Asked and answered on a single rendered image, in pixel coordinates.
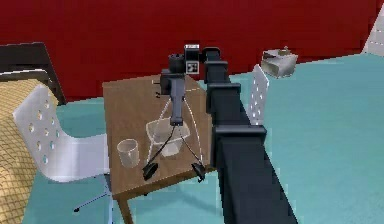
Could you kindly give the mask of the bed with yellow quilt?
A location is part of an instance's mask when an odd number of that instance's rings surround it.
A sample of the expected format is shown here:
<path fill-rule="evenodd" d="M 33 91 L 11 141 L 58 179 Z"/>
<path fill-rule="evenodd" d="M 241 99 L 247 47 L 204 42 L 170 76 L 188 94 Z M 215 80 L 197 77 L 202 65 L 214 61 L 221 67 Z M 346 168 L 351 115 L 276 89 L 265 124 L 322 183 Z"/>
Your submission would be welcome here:
<path fill-rule="evenodd" d="M 66 103 L 44 43 L 0 45 L 0 224 L 21 224 L 36 174 L 12 112 L 37 87 Z"/>

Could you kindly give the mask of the brown wooden table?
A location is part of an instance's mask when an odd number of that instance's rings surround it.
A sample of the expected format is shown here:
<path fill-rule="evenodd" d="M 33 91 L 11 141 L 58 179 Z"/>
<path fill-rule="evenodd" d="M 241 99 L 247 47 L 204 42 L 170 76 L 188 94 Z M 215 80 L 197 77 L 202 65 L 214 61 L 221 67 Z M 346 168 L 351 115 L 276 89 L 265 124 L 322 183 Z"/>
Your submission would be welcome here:
<path fill-rule="evenodd" d="M 159 79 L 158 75 L 153 75 L 103 84 L 112 197 L 119 205 L 124 224 L 134 224 L 128 204 L 130 199 L 194 178 L 192 164 L 196 154 L 203 156 L 208 172 L 214 170 L 210 165 L 211 117 L 206 113 L 206 92 L 188 77 L 183 119 L 189 128 L 197 130 L 186 139 L 187 144 L 178 154 L 157 158 L 159 168 L 150 180 L 143 178 L 142 168 L 150 147 L 146 124 L 170 115 L 163 110 L 168 98 L 156 96 L 160 91 Z M 140 161 L 133 168 L 124 167 L 119 158 L 117 145 L 124 139 L 138 142 Z"/>

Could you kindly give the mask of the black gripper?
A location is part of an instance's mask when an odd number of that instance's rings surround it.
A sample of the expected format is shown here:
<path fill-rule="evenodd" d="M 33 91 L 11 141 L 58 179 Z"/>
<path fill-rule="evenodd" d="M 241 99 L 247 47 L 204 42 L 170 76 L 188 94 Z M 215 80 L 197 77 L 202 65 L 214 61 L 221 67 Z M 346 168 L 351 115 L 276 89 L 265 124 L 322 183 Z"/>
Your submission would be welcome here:
<path fill-rule="evenodd" d="M 169 95 L 171 100 L 168 100 L 166 102 L 160 114 L 160 117 L 157 119 L 157 122 L 156 122 L 154 133 L 152 135 L 152 140 L 150 142 L 147 162 L 146 162 L 146 165 L 142 168 L 143 178 L 145 181 L 148 181 L 157 171 L 158 164 L 155 162 L 155 159 L 158 157 L 158 155 L 163 151 L 165 146 L 168 144 L 175 130 L 175 128 L 172 128 L 172 131 L 170 132 L 166 141 L 161 145 L 161 147 L 157 150 L 155 154 L 152 154 L 152 149 L 155 144 L 155 138 L 156 138 L 156 134 L 158 133 L 160 120 L 163 118 L 171 102 L 172 102 L 172 113 L 170 118 L 170 125 L 171 126 L 183 125 L 182 104 L 185 97 L 185 64 L 184 64 L 183 54 L 171 54 L 168 56 L 168 68 L 163 69 L 161 71 L 160 88 L 161 88 L 160 94 Z M 194 125 L 194 130 L 197 137 L 199 152 L 202 152 L 200 136 L 197 129 L 196 121 L 193 116 L 192 109 L 190 108 L 187 100 L 184 100 L 184 103 L 186 104 L 190 112 L 190 116 L 192 118 L 192 123 Z M 196 161 L 192 163 L 191 166 L 193 171 L 198 177 L 198 182 L 201 183 L 202 181 L 205 180 L 205 175 L 206 175 L 206 169 L 202 161 L 203 156 L 197 155 L 188 145 L 185 138 L 182 138 L 182 141 L 187 146 L 188 150 L 191 152 L 194 158 L 196 159 Z"/>

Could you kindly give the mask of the white panel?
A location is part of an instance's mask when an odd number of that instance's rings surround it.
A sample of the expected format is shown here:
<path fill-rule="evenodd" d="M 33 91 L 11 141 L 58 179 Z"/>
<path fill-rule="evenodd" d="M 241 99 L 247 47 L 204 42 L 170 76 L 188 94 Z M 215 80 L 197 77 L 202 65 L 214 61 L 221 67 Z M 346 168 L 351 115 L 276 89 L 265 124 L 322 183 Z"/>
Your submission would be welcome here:
<path fill-rule="evenodd" d="M 381 5 L 362 52 L 384 57 L 384 3 Z"/>

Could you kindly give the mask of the clear glass cup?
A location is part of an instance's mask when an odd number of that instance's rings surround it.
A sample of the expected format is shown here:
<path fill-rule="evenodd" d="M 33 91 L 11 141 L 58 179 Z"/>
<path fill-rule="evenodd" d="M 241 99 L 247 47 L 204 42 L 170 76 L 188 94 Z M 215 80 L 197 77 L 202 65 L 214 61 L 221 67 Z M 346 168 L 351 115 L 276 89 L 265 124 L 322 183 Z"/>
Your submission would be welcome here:
<path fill-rule="evenodd" d="M 117 151 L 120 161 L 125 168 L 133 168 L 139 164 L 138 142 L 135 139 L 125 139 L 118 143 Z"/>

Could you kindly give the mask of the clear glass bowl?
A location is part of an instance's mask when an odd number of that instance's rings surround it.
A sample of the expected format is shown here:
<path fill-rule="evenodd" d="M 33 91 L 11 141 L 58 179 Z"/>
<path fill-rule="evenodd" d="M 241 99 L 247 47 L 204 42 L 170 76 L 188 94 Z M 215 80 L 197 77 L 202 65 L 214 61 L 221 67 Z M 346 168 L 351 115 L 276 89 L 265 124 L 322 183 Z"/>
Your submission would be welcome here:
<path fill-rule="evenodd" d="M 169 136 L 171 136 L 161 152 L 161 155 L 164 157 L 178 154 L 183 141 L 190 136 L 190 129 L 186 122 L 183 122 L 182 126 L 173 127 L 170 125 L 169 118 L 154 120 L 147 123 L 146 132 L 150 144 L 152 145 L 153 153 L 157 152 Z"/>

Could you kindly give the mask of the white chair with holes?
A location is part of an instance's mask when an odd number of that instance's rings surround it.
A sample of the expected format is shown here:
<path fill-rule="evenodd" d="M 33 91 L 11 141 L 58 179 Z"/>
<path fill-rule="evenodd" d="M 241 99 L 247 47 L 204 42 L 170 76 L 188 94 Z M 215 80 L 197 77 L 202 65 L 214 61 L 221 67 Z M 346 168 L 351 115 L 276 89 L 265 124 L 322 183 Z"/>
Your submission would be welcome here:
<path fill-rule="evenodd" d="M 60 125 L 49 89 L 37 85 L 12 113 L 37 169 L 49 180 L 68 183 L 103 175 L 105 191 L 74 208 L 78 212 L 104 196 L 111 197 L 107 136 L 72 137 Z"/>
<path fill-rule="evenodd" d="M 250 83 L 248 117 L 252 125 L 262 125 L 269 80 L 259 64 L 254 66 Z"/>

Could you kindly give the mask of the grey box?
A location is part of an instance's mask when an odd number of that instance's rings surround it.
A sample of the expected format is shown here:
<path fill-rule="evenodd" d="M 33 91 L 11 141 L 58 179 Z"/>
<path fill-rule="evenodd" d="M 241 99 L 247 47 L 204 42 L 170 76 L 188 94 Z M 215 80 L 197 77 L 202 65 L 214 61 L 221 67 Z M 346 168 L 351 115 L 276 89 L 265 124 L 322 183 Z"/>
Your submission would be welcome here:
<path fill-rule="evenodd" d="M 291 76 L 295 71 L 298 56 L 285 46 L 282 49 L 265 50 L 262 54 L 261 68 L 277 79 Z"/>

